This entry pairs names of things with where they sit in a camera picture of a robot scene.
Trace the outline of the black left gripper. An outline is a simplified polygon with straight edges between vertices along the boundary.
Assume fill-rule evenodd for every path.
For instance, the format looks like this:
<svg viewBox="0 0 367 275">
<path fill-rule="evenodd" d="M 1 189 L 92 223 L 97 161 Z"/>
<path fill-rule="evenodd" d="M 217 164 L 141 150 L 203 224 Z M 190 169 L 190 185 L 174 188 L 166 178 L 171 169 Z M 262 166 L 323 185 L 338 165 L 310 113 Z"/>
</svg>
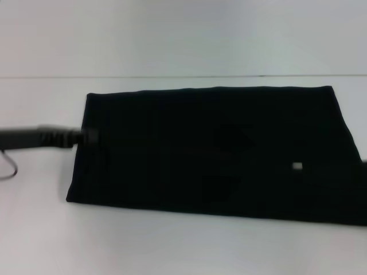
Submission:
<svg viewBox="0 0 367 275">
<path fill-rule="evenodd" d="M 1 151 L 29 148 L 72 148 L 99 144 L 95 129 L 71 129 L 62 127 L 1 128 Z"/>
</svg>

